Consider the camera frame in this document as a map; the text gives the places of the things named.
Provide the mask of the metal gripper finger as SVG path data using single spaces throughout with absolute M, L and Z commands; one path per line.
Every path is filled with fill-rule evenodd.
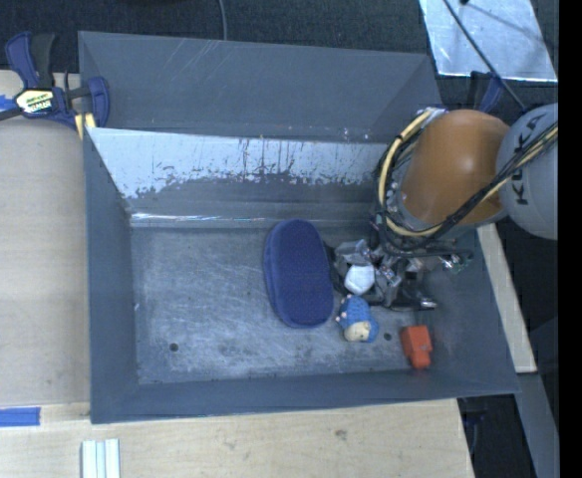
M 401 285 L 400 275 L 377 273 L 373 287 L 365 294 L 365 300 L 372 306 L 391 308 L 397 301 Z
M 373 265 L 377 256 L 365 239 L 347 241 L 334 250 L 334 264 L 339 273 L 347 273 L 351 266 Z

